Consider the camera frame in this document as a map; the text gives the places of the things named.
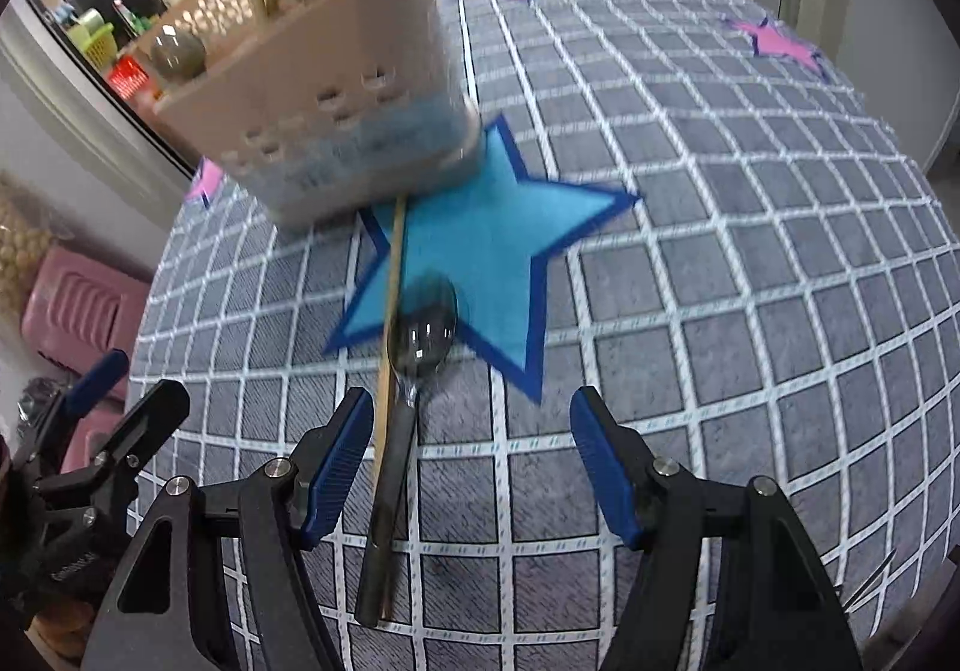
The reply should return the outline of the dark translucent spoon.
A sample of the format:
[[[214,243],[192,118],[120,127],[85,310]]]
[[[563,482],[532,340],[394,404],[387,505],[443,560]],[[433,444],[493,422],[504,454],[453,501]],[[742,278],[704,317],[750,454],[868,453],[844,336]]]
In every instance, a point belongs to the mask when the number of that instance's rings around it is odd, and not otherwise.
[[[151,42],[149,60],[167,81],[187,83],[205,71],[206,51],[189,29],[164,24]]]
[[[418,419],[418,396],[446,361],[457,322],[454,286],[443,274],[427,272],[402,292],[389,326],[387,356],[395,398],[387,414],[386,445],[356,593],[355,619],[364,627],[376,627],[381,618],[391,578],[392,540]]]

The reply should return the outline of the pink plastic stool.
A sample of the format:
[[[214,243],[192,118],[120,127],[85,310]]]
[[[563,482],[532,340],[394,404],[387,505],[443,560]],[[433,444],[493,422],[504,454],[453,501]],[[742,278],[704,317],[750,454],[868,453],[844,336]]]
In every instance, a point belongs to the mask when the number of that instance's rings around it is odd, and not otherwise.
[[[21,336],[82,377],[112,349],[132,357],[148,284],[60,245],[50,247],[20,313]]]

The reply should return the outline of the bag of peanuts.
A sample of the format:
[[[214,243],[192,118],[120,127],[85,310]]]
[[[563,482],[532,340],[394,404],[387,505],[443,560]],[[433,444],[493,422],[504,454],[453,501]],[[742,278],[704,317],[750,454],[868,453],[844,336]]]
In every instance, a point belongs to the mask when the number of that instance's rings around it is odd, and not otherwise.
[[[0,297],[3,317],[20,317],[47,252],[57,242],[52,216],[34,194],[3,178],[0,193]]]

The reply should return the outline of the red plastic basket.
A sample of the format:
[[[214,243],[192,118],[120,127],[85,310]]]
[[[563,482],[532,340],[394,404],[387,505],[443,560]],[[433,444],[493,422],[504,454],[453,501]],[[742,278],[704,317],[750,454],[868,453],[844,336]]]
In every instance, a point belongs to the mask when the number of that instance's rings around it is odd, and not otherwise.
[[[155,86],[140,63],[130,55],[121,55],[106,74],[107,84],[122,100],[132,102],[139,97],[153,97]]]

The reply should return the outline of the grey checked tablecloth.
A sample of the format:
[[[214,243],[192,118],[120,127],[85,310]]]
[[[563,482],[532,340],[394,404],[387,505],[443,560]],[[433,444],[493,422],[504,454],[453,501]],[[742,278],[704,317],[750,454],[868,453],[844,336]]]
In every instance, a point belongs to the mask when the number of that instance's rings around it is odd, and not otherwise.
[[[355,621],[373,476],[306,557],[352,669],[592,669],[638,556],[569,430],[590,385],[693,474],[784,489],[866,640],[958,546],[958,240],[853,84],[748,0],[436,0],[485,166],[407,216],[454,283]]]

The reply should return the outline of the beige plastic utensil holder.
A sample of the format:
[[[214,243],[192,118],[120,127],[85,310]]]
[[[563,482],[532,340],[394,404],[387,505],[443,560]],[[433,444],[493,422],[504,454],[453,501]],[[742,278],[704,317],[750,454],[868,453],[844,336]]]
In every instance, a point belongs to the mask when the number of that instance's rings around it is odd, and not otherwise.
[[[482,120],[434,0],[304,0],[156,107],[281,227],[480,169]]]

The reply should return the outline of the beige flower-pattern storage cart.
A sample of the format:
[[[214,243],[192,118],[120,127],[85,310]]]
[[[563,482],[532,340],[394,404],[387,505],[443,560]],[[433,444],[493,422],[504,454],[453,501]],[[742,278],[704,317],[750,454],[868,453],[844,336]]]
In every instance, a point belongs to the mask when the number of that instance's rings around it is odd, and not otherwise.
[[[128,47],[128,53],[140,61],[149,61],[156,35],[164,27],[176,27],[200,38],[206,61],[215,63],[242,42],[252,24],[251,0],[179,0]]]

